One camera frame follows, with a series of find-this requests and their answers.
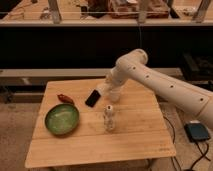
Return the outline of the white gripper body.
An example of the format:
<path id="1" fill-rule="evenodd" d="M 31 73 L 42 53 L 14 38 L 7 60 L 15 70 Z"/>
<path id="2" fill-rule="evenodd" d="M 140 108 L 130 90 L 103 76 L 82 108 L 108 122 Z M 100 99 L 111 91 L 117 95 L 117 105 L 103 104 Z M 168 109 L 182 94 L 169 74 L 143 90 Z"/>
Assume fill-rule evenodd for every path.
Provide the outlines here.
<path id="1" fill-rule="evenodd" d="M 101 95 L 107 95 L 111 91 L 120 89 L 121 86 L 122 86 L 121 80 L 114 77 L 113 75 L 107 75 L 105 80 L 96 86 L 96 90 Z"/>

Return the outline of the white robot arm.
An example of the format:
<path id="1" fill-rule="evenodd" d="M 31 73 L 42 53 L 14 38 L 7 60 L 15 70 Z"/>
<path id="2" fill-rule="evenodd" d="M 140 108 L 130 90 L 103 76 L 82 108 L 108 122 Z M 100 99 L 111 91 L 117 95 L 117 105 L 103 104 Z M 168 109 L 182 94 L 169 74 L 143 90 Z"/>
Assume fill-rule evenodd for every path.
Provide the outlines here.
<path id="1" fill-rule="evenodd" d="M 119 89 L 128 79 L 135 80 L 173 103 L 187 114 L 194 115 L 200 122 L 213 130 L 213 92 L 157 72 L 146 66 L 148 55 L 135 49 L 119 57 L 115 66 L 107 73 L 106 80 L 97 86 L 101 95 L 119 98 Z"/>

